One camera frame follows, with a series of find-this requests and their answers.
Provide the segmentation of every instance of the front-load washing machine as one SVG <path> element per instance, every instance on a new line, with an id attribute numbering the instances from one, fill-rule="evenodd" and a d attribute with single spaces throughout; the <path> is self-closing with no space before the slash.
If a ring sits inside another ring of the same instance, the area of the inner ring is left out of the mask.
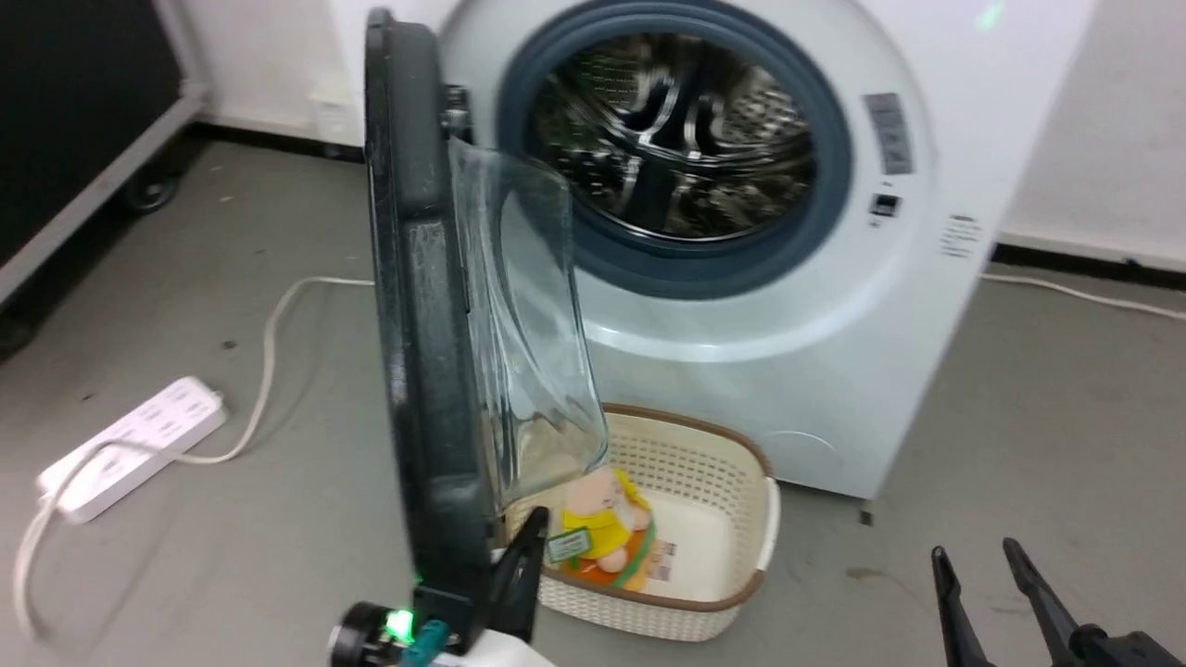
<path id="1" fill-rule="evenodd" d="M 332 6 L 361 109 L 368 7 Z M 873 497 L 1093 1 L 394 9 L 435 30 L 477 144 L 567 178 L 601 399 L 732 427 L 783 479 Z"/>

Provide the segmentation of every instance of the laundry basket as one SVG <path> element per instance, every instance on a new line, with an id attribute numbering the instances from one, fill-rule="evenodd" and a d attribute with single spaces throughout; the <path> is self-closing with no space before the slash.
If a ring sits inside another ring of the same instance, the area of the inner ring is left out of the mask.
<path id="1" fill-rule="evenodd" d="M 651 504 L 658 539 L 674 545 L 667 579 L 632 592 L 548 567 L 540 601 L 639 635 L 712 639 L 758 590 L 774 550 L 780 504 L 770 463 L 757 445 L 720 426 L 620 405 L 605 412 L 608 464 L 630 476 Z M 561 497 L 553 489 L 514 503 L 511 534 L 533 507 L 557 508 Z"/>

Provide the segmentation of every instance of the gray floor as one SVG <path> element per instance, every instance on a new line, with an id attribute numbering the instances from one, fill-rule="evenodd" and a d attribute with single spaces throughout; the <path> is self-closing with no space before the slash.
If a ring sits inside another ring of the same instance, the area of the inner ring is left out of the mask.
<path id="1" fill-rule="evenodd" d="M 225 392 L 225 450 L 255 396 L 260 331 L 311 274 L 370 274 L 363 170 L 219 145 L 136 225 L 39 338 L 0 367 L 0 566 L 34 475 L 170 381 Z M 1186 297 L 1057 277 L 1186 309 Z M 357 599 L 407 599 L 409 568 L 364 288 L 318 287 L 280 337 L 263 437 L 238 460 L 174 465 L 82 527 L 58 525 L 32 646 L 0 614 L 11 665 L 325 663 Z M 1041 665 L 1000 551 L 1021 539 L 1080 621 L 1144 629 L 1186 656 L 1186 328 L 1046 291 L 982 285 L 872 527 L 860 504 L 783 490 L 779 547 L 737 624 L 703 644 L 619 634 L 547 610 L 561 667 L 939 666 L 927 552 L 944 544 L 989 656 Z"/>

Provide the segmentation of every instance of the plush toy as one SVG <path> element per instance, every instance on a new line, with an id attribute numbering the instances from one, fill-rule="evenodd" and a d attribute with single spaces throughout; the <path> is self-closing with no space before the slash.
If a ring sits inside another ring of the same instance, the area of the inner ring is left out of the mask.
<path id="1" fill-rule="evenodd" d="M 640 590 L 655 540 L 651 506 L 626 474 L 602 466 L 565 487 L 563 529 L 588 531 L 589 548 L 562 568 L 593 582 Z"/>

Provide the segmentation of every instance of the basket rim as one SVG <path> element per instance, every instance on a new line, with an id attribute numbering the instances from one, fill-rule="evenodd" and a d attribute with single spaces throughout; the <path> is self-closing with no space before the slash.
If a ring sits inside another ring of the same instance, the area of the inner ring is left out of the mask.
<path id="1" fill-rule="evenodd" d="M 745 449 L 750 450 L 750 453 L 753 455 L 753 457 L 758 460 L 758 464 L 761 466 L 761 471 L 766 476 L 766 478 L 769 479 L 774 478 L 774 470 L 770 465 L 770 460 L 766 458 L 766 455 L 763 453 L 760 449 L 758 449 L 758 445 L 755 445 L 753 440 L 746 438 L 745 436 L 738 433 L 737 431 L 726 428 L 723 426 L 719 426 L 716 424 L 712 424 L 709 421 L 702 421 L 700 419 L 694 419 L 691 417 L 684 417 L 682 414 L 675 414 L 649 407 L 638 407 L 623 404 L 602 404 L 601 407 L 607 413 L 611 414 L 620 414 L 624 417 L 638 417 L 643 419 L 652 419 L 655 421 L 665 421 L 668 424 L 672 424 L 676 426 L 687 426 L 689 428 L 704 431 L 714 436 L 720 436 L 727 440 L 732 440 L 744 446 Z M 649 604 L 651 606 L 662 606 L 667 609 L 676 609 L 680 611 L 699 611 L 702 614 L 714 614 L 718 611 L 726 611 L 728 609 L 744 604 L 746 601 L 748 601 L 753 596 L 753 593 L 758 590 L 758 586 L 761 585 L 761 582 L 765 578 L 766 573 L 763 570 L 755 567 L 753 570 L 753 573 L 750 576 L 750 579 L 746 580 L 745 585 L 741 586 L 741 589 L 738 592 L 731 595 L 727 598 L 714 602 L 680 599 L 675 597 L 655 596 L 635 591 L 627 591 L 624 589 L 602 586 L 594 584 L 592 582 L 586 582 L 585 579 L 580 579 L 573 574 L 566 574 L 563 572 L 551 570 L 548 567 L 544 568 L 543 574 L 549 579 L 555 579 L 556 582 L 568 586 L 576 586 L 578 589 L 584 589 L 589 592 L 604 595 L 612 598 L 624 599 L 627 602 L 637 602 L 640 604 Z"/>
<path id="2" fill-rule="evenodd" d="M 742 447 L 750 450 L 750 453 L 758 459 L 758 465 L 761 466 L 761 472 L 766 477 L 774 477 L 774 466 L 771 465 L 770 459 L 766 458 L 766 453 L 751 440 L 741 433 L 732 428 L 726 428 L 712 421 L 703 421 L 693 417 L 684 417 L 682 414 L 676 414 L 674 412 L 664 412 L 662 409 L 655 409 L 650 407 L 639 407 L 625 404 L 601 404 L 601 408 L 611 414 L 621 414 L 624 417 L 640 417 L 644 419 L 653 419 L 655 421 L 667 421 L 668 424 L 674 424 L 676 426 L 687 426 L 688 428 L 694 428 L 696 431 L 704 431 L 714 436 L 720 436 L 726 440 L 733 440 L 734 443 L 741 445 Z"/>

